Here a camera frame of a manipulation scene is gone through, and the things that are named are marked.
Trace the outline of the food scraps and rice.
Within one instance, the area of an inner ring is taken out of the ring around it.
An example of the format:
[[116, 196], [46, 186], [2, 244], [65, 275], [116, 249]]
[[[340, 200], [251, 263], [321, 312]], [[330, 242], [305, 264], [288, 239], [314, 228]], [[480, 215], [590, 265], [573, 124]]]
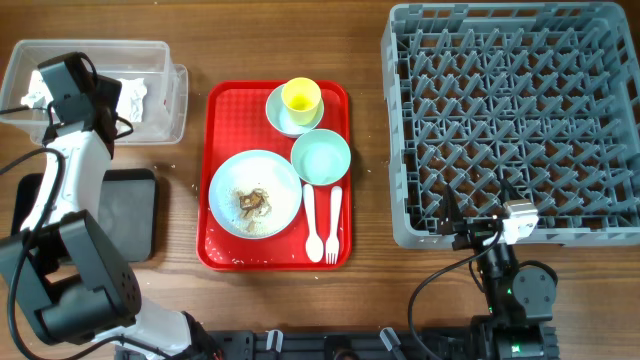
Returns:
[[280, 206], [265, 188], [229, 191], [229, 221], [244, 236], [266, 238], [281, 228]]

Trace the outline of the clear plastic bin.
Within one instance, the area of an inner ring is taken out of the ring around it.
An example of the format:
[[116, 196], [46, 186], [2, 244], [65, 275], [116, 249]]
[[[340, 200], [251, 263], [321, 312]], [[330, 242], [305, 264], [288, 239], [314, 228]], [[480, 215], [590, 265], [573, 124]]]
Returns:
[[[8, 58], [1, 60], [1, 108], [21, 106], [37, 65], [69, 52], [85, 53], [100, 75], [116, 80], [144, 79], [148, 92], [142, 121], [132, 123], [133, 133], [117, 140], [118, 145], [168, 145], [182, 139], [188, 108], [188, 71], [172, 61], [170, 48], [162, 41], [22, 40]], [[46, 109], [32, 109], [5, 114], [1, 122], [23, 130], [34, 143], [39, 143], [48, 117]]]

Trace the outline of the black waste tray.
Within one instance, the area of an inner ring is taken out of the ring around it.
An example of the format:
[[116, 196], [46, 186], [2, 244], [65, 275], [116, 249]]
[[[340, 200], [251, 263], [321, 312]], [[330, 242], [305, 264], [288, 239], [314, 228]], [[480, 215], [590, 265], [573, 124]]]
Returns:
[[39, 232], [30, 254], [61, 264], [140, 262], [153, 250], [157, 180], [148, 169], [108, 170], [95, 215], [72, 210]]

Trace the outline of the small light blue saucer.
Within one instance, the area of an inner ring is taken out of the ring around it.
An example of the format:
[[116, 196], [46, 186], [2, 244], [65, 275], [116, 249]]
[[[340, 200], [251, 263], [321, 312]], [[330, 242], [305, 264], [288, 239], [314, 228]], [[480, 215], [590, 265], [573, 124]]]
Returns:
[[287, 108], [282, 102], [281, 94], [283, 88], [284, 85], [278, 86], [268, 96], [265, 105], [266, 117], [271, 126], [280, 134], [289, 138], [298, 138], [320, 124], [324, 116], [324, 101], [320, 101], [316, 114], [310, 123], [299, 125], [290, 119]]

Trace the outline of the grey dishwasher rack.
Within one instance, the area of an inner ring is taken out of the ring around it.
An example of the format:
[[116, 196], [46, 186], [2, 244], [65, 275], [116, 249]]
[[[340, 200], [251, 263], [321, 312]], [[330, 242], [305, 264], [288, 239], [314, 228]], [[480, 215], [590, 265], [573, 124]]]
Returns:
[[381, 39], [393, 237], [449, 246], [446, 190], [488, 220], [502, 181], [531, 241], [639, 241], [639, 57], [613, 2], [399, 4]]

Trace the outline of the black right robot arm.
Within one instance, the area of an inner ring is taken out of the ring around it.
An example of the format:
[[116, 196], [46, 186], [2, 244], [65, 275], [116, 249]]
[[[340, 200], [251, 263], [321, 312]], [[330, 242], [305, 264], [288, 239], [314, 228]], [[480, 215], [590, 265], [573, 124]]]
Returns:
[[458, 207], [451, 187], [442, 198], [438, 232], [452, 235], [455, 250], [471, 249], [480, 273], [489, 314], [475, 316], [465, 331], [461, 350], [466, 359], [557, 359], [559, 345], [553, 318], [558, 276], [539, 261], [517, 260], [514, 245], [529, 237], [539, 214], [535, 205], [519, 196], [509, 182], [501, 182], [502, 213], [469, 222]]

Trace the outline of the white plastic spoon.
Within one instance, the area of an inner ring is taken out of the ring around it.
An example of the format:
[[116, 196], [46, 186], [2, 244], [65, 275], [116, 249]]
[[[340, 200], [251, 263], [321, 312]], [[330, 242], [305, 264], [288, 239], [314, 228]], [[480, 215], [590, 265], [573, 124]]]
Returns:
[[311, 262], [319, 263], [324, 255], [324, 243], [319, 237], [316, 228], [314, 189], [310, 184], [305, 184], [302, 191], [303, 203], [309, 229], [309, 235], [305, 242], [305, 251], [307, 257]]

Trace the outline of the large light blue plate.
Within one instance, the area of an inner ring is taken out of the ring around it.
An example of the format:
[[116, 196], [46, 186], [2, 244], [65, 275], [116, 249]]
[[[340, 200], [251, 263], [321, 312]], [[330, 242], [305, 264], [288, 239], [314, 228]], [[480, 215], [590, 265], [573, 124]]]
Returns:
[[213, 218], [228, 233], [243, 239], [259, 240], [242, 235], [229, 221], [229, 191], [234, 188], [265, 188], [280, 206], [281, 228], [292, 224], [302, 203], [302, 184], [289, 161], [266, 150], [248, 150], [222, 163], [214, 173], [208, 190], [209, 208]]

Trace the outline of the yellow plastic cup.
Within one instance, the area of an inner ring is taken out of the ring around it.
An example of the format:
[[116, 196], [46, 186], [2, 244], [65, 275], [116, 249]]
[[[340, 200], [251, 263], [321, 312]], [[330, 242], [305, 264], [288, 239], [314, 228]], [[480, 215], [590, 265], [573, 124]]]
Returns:
[[322, 100], [321, 89], [312, 79], [297, 77], [284, 84], [281, 99], [290, 119], [298, 125], [306, 125], [315, 117]]

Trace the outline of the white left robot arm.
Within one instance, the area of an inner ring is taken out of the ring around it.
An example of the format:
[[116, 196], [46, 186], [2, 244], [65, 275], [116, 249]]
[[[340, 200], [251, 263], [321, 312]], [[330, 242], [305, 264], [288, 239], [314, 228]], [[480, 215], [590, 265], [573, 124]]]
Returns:
[[47, 129], [47, 167], [31, 214], [1, 242], [8, 330], [20, 335], [23, 312], [47, 345], [84, 345], [84, 355], [116, 343], [148, 358], [205, 359], [216, 344], [186, 312], [145, 299], [137, 279], [95, 215], [113, 156], [119, 81], [101, 75], [53, 75], [45, 82], [60, 122]]

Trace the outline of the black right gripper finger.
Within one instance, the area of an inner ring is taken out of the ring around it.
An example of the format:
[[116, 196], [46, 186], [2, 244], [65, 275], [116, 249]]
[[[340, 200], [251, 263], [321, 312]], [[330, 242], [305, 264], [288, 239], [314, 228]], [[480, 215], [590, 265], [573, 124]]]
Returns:
[[500, 182], [499, 200], [502, 204], [506, 204], [508, 201], [511, 201], [511, 200], [520, 199], [520, 194], [517, 192], [517, 190], [511, 185], [511, 183], [508, 180], [501, 178], [499, 182]]
[[455, 198], [455, 193], [450, 185], [447, 185], [445, 188], [440, 208], [440, 221], [442, 223], [459, 222], [463, 220], [462, 213]]

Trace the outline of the white plastic fork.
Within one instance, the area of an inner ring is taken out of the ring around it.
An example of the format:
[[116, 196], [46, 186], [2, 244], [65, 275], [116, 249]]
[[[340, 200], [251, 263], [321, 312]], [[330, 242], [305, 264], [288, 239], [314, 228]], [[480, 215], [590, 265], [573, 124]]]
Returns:
[[327, 264], [336, 264], [340, 243], [338, 240], [338, 225], [342, 205], [343, 190], [340, 186], [334, 186], [330, 194], [330, 230], [325, 243], [325, 260]]

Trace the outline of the light green bowl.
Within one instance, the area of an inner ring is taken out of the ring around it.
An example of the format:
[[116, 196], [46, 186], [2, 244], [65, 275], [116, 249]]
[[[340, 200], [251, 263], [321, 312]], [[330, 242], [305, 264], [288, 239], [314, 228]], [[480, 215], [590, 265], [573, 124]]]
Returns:
[[314, 186], [326, 186], [342, 179], [351, 159], [348, 142], [328, 129], [314, 129], [301, 135], [290, 153], [291, 164], [299, 177]]

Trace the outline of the white napkin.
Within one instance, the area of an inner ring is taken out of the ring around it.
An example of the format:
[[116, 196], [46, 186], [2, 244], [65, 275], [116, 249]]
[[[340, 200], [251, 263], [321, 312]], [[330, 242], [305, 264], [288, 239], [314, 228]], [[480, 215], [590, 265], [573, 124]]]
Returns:
[[21, 98], [20, 104], [31, 109], [45, 110], [52, 100], [53, 96], [41, 73], [38, 70], [34, 70], [31, 73], [28, 92]]
[[147, 87], [143, 78], [127, 80], [120, 78], [122, 84], [116, 112], [131, 123], [142, 121], [144, 113], [144, 98], [147, 95]]

